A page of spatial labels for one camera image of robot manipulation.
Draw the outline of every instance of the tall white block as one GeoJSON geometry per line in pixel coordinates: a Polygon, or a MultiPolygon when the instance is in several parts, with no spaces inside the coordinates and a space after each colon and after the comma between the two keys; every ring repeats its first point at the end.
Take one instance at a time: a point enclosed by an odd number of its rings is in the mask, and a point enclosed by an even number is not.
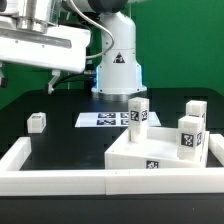
{"type": "Polygon", "coordinates": [[[186,104],[186,115],[202,117],[206,126],[207,102],[191,100],[186,104]]]}
{"type": "Polygon", "coordinates": [[[140,143],[147,139],[149,99],[136,97],[128,101],[129,140],[140,143]]]}
{"type": "Polygon", "coordinates": [[[180,159],[200,161],[203,148],[204,119],[185,116],[178,121],[178,150],[180,159]]]}

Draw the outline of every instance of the white block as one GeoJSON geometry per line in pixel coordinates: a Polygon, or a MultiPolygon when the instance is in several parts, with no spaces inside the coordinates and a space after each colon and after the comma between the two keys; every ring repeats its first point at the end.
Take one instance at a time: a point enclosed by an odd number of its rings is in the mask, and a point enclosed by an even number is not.
{"type": "Polygon", "coordinates": [[[0,172],[19,171],[30,153],[30,138],[20,137],[0,160],[0,172]]]}
{"type": "Polygon", "coordinates": [[[178,121],[178,129],[191,132],[191,133],[198,133],[204,129],[204,119],[200,117],[191,117],[185,116],[178,121]]]}
{"type": "Polygon", "coordinates": [[[186,104],[186,115],[204,118],[206,124],[207,102],[191,100],[186,104]]]}
{"type": "Polygon", "coordinates": [[[200,161],[204,142],[204,119],[185,116],[178,121],[178,152],[180,159],[200,161]]]}
{"type": "Polygon", "coordinates": [[[33,113],[27,120],[28,133],[42,133],[46,127],[46,114],[33,113]]]}
{"type": "Polygon", "coordinates": [[[221,134],[210,135],[209,149],[224,166],[224,137],[221,134]]]}
{"type": "Polygon", "coordinates": [[[129,139],[140,143],[147,138],[149,127],[149,99],[136,97],[128,101],[129,111],[129,139]]]}

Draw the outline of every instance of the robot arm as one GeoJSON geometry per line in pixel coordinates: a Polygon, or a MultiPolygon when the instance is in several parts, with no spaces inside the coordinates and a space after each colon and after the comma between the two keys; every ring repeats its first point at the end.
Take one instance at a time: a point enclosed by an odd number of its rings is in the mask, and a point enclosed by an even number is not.
{"type": "Polygon", "coordinates": [[[90,31],[58,26],[60,11],[74,11],[75,4],[82,12],[115,15],[126,3],[141,1],[0,0],[0,65],[6,61],[50,68],[55,77],[60,76],[61,70],[81,73],[86,64],[90,31]]]}

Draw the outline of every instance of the small white cube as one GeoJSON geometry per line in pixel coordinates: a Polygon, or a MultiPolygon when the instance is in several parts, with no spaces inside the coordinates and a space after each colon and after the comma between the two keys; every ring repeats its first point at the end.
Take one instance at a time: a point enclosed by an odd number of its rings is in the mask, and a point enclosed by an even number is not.
{"type": "Polygon", "coordinates": [[[186,115],[204,118],[206,124],[207,102],[191,100],[186,104],[186,115]]]}
{"type": "Polygon", "coordinates": [[[42,133],[46,127],[46,114],[33,113],[27,120],[28,133],[42,133]]]}

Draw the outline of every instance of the white platform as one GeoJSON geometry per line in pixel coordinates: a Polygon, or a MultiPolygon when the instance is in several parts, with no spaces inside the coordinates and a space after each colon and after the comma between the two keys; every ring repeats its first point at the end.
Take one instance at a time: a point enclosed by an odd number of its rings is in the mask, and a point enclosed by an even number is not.
{"type": "Polygon", "coordinates": [[[208,154],[209,132],[203,142],[200,161],[180,160],[177,157],[177,129],[149,127],[148,139],[140,144],[129,141],[126,130],[105,152],[106,169],[146,169],[150,162],[157,168],[205,167],[208,154]]]}

